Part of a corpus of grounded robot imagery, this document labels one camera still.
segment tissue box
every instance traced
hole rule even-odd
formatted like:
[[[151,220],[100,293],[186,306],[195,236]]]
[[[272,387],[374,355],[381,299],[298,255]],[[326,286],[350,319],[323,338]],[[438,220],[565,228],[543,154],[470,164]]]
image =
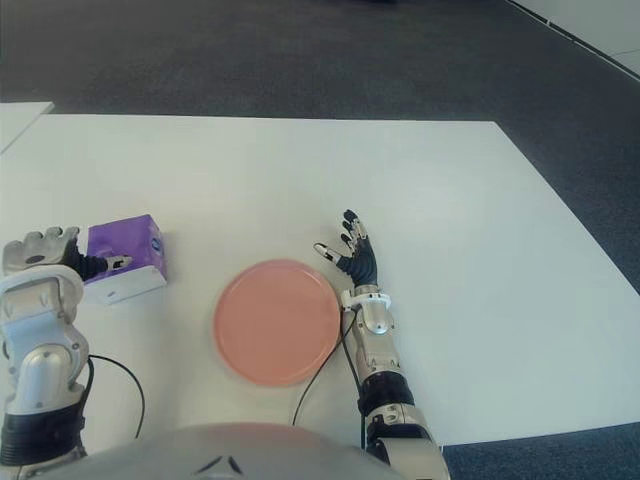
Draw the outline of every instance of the tissue box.
[[[90,227],[87,255],[133,257],[126,268],[87,280],[89,300],[112,304],[167,284],[162,234],[151,215]]]

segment black cable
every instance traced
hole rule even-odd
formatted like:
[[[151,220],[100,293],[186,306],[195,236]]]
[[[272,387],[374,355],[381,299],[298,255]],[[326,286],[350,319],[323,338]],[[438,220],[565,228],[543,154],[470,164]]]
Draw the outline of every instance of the black cable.
[[[342,332],[342,322],[340,322],[340,331]],[[347,342],[342,342],[342,347],[344,348],[344,354],[347,357],[347,362],[349,363],[349,369],[351,370],[351,375],[353,376],[353,380],[356,383],[356,390],[358,390],[358,398],[362,398],[362,386],[360,385],[360,380],[358,380],[358,373],[356,372],[356,368],[353,366],[353,361],[351,360],[351,354],[349,353],[349,349],[347,348]],[[364,432],[364,413],[360,413],[360,448],[362,450],[365,449],[365,432]]]
[[[136,430],[136,436],[135,438],[138,438],[140,436],[140,430],[142,430],[142,423],[144,422],[144,413],[146,411],[147,408],[147,403],[144,399],[144,391],[142,390],[142,385],[140,385],[140,382],[138,381],[138,378],[134,375],[134,373],[129,370],[127,367],[125,367],[123,364],[121,364],[120,362],[113,360],[109,357],[103,357],[102,355],[89,355],[89,359],[92,358],[96,358],[98,360],[104,360],[105,362],[109,362],[109,363],[113,363],[114,365],[116,365],[117,367],[120,367],[122,370],[124,370],[125,372],[127,372],[129,374],[129,376],[133,379],[134,382],[136,382],[136,386],[138,387],[138,391],[140,392],[140,400],[142,401],[142,412],[140,413],[140,421],[138,422],[138,429]]]
[[[89,366],[89,377],[87,378],[87,386],[85,387],[84,392],[82,392],[82,398],[80,399],[80,414],[82,414],[82,412],[84,411],[84,406],[87,404],[87,399],[89,398],[91,387],[93,386],[93,376],[95,374],[95,368],[93,367],[91,355],[89,355],[89,358],[87,359],[87,365]]]
[[[302,392],[302,395],[300,396],[300,400],[298,400],[298,406],[296,407],[296,411],[293,414],[293,421],[291,422],[291,425],[295,425],[296,424],[296,420],[298,418],[298,412],[300,411],[300,407],[302,406],[302,402],[304,401],[304,397],[307,396],[307,392],[311,388],[311,385],[313,385],[313,382],[315,382],[316,378],[318,377],[318,375],[320,374],[320,372],[322,371],[324,366],[327,364],[329,359],[333,356],[334,352],[338,349],[340,344],[344,342],[344,338],[349,334],[349,332],[351,331],[351,328],[353,327],[353,324],[355,322],[356,322],[356,319],[354,317],[353,320],[351,321],[351,324],[349,325],[349,328],[347,328],[347,331],[344,332],[344,334],[342,334],[342,332],[341,332],[341,335],[340,335],[340,338],[338,339],[338,342],[335,344],[335,346],[333,347],[331,352],[329,352],[329,355],[327,355],[327,358],[324,359],[324,362],[322,362],[322,365],[320,365],[320,368],[318,368],[318,370],[316,370],[316,373],[313,374],[313,377],[311,378],[311,381],[305,387],[304,392]]]

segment pink plate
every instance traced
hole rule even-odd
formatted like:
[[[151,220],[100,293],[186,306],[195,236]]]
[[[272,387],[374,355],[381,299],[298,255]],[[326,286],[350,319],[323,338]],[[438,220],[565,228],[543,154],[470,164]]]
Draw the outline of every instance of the pink plate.
[[[338,339],[340,309],[331,285],[294,260],[248,268],[225,289],[214,337],[227,364],[261,385],[290,385],[315,372]]]

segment white table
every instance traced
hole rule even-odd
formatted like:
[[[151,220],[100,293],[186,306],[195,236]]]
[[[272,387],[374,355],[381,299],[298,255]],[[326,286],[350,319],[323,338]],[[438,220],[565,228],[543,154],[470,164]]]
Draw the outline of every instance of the white table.
[[[170,286],[82,305],[77,321],[95,353],[138,373],[145,435],[287,423],[303,385],[230,373],[212,313],[235,274],[270,258],[347,287],[312,249],[340,247],[346,207],[372,236],[397,347],[438,440],[640,420],[640,298],[494,123],[47,115],[3,158],[0,241],[151,213]],[[108,365],[94,388],[85,439],[95,451],[131,438],[139,403]],[[340,353],[300,423],[356,444],[355,399]]]
[[[0,103],[0,153],[52,108],[51,102]]]

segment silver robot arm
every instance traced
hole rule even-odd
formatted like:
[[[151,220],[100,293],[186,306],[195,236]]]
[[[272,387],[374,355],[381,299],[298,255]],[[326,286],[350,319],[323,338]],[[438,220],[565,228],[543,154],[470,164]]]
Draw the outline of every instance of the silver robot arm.
[[[358,408],[365,416],[367,452],[389,464],[408,479],[449,479],[449,471],[422,411],[415,406],[393,342],[391,299],[377,285],[375,255],[367,232],[350,210],[344,214],[342,235],[352,256],[345,257],[326,245],[315,249],[354,282],[343,293],[344,319],[353,326],[356,370],[360,382]]]
[[[77,228],[50,228],[11,242],[3,254],[0,332],[14,389],[7,399],[0,478],[22,479],[84,455],[86,390],[76,382],[87,340],[73,326],[83,280],[122,268],[128,257],[78,252]]]

